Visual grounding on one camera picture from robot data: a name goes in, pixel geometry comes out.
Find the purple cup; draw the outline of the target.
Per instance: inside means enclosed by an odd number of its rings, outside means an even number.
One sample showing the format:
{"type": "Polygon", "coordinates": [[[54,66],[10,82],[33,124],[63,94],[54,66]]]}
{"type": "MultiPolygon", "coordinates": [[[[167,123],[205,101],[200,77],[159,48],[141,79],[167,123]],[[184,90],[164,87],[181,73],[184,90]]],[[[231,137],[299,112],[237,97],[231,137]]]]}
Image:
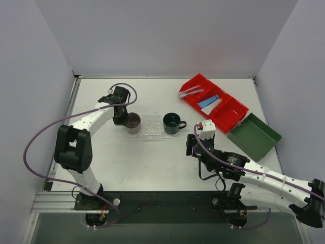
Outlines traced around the purple cup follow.
{"type": "Polygon", "coordinates": [[[130,112],[128,114],[128,121],[124,127],[129,134],[134,135],[139,133],[141,130],[141,117],[137,113],[130,112]]]}

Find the dark green mug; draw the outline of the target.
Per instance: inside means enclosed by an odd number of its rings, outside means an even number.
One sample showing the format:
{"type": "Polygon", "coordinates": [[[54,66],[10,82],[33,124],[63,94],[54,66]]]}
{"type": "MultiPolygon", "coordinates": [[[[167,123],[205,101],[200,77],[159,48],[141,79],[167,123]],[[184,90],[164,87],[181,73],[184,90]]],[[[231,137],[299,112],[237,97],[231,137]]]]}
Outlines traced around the dark green mug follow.
{"type": "Polygon", "coordinates": [[[170,112],[163,117],[164,131],[168,135],[175,135],[179,130],[184,129],[187,126],[187,122],[181,120],[180,116],[176,113],[170,112]]]}

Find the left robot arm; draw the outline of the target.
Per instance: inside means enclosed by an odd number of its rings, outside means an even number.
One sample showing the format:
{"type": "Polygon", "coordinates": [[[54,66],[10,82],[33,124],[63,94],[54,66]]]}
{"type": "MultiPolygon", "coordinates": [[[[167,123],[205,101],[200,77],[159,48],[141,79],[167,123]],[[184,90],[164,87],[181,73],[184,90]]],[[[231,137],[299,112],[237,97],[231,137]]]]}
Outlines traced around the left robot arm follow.
{"type": "Polygon", "coordinates": [[[69,126],[58,128],[54,160],[73,177],[81,193],[87,195],[86,203],[93,209],[103,206],[104,196],[99,193],[102,185],[90,166],[93,158],[91,138],[110,120],[116,126],[127,124],[126,103],[130,95],[128,89],[116,86],[98,100],[93,112],[69,126]]]}

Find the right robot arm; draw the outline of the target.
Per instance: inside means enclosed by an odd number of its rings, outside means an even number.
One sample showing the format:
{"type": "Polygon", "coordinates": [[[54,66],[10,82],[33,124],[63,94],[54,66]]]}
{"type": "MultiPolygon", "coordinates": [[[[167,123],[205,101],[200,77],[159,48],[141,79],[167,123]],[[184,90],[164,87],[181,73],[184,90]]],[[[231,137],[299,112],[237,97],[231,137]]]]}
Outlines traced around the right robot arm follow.
{"type": "Polygon", "coordinates": [[[299,180],[261,166],[234,152],[214,149],[213,139],[201,140],[188,134],[186,155],[197,158],[210,175],[222,183],[231,180],[226,203],[238,208],[262,207],[277,209],[313,227],[324,226],[324,182],[299,180]]]}

